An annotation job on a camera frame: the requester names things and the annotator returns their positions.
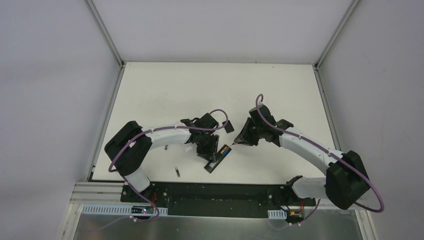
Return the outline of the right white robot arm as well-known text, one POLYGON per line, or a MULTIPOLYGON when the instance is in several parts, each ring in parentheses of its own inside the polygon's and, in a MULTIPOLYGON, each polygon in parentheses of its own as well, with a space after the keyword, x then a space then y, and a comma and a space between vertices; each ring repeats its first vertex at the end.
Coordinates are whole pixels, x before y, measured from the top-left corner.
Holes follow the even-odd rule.
POLYGON ((265 105, 249 111, 241 132, 234 142, 239 145, 257 146, 261 139, 302 157, 323 177, 297 175, 282 186, 283 201, 296 205, 306 198, 327 199, 336 207, 347 210, 362 197, 370 186, 365 181, 368 174, 361 157, 354 151, 347 153, 321 146, 291 122, 276 121, 265 105))

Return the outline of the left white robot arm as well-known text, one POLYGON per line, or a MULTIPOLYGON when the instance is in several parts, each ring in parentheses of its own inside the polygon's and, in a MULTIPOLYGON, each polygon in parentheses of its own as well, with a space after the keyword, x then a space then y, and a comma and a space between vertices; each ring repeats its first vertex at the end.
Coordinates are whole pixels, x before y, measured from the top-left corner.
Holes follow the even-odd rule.
POLYGON ((148 152, 166 145, 194 144, 198 156, 212 160, 219 140, 219 136, 214 134, 218 127, 218 121, 210 113, 156 127, 142 127, 132 120, 109 140, 104 151, 113 163, 110 170, 118 172, 131 184, 134 197, 144 203, 153 195, 150 179, 141 167, 148 152))

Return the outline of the orange battery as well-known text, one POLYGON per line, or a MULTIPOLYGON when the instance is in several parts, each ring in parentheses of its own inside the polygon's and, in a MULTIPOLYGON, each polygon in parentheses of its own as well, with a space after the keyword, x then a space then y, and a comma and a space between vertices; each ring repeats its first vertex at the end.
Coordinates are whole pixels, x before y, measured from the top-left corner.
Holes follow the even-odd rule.
POLYGON ((219 150, 219 153, 221 154, 221 155, 223 155, 224 153, 226 153, 227 151, 228 151, 228 146, 227 145, 224 145, 220 150, 219 150))

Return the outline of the black battery cover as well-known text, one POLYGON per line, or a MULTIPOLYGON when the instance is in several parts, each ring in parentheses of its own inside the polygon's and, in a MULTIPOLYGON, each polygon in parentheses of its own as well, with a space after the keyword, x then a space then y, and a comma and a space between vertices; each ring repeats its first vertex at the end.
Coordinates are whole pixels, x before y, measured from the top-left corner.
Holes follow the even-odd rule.
POLYGON ((225 132, 226 132, 227 134, 232 133, 232 132, 234 132, 234 131, 235 131, 235 129, 234 129, 234 127, 233 127, 233 125, 232 125, 232 123, 231 123, 231 121, 230 121, 230 120, 228 120, 228 121, 226 121, 226 122, 223 122, 222 124, 223 124, 223 126, 224 126, 224 130, 225 130, 225 132))

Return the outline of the white remote control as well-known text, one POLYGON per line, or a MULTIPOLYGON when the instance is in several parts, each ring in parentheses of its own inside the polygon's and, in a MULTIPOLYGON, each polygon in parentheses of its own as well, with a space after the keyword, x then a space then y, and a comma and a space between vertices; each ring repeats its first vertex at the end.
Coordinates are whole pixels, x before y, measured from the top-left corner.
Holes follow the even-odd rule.
POLYGON ((193 143, 184 143, 181 147, 184 152, 189 152, 195 148, 195 145, 193 143))

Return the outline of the black remote control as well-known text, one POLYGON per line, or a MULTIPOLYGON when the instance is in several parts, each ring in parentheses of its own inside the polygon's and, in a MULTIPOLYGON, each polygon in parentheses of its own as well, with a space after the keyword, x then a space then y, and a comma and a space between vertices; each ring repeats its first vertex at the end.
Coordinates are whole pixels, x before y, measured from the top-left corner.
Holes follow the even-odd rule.
POLYGON ((223 157, 220 153, 219 153, 219 150, 217 151, 217 153, 215 154, 215 156, 214 156, 215 158, 213 159, 213 160, 210 160, 205 166, 204 166, 204 169, 208 172, 208 173, 212 173, 218 166, 219 166, 219 164, 224 160, 224 158, 225 157, 223 157))

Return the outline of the black battery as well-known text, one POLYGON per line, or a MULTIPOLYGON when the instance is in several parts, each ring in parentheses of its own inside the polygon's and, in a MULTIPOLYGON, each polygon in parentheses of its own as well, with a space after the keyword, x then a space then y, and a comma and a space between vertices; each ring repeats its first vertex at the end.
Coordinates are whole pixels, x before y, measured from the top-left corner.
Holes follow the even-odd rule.
POLYGON ((180 171, 179 171, 179 169, 177 167, 175 168, 175 172, 177 174, 177 177, 180 178, 181 177, 181 174, 180 174, 180 171))

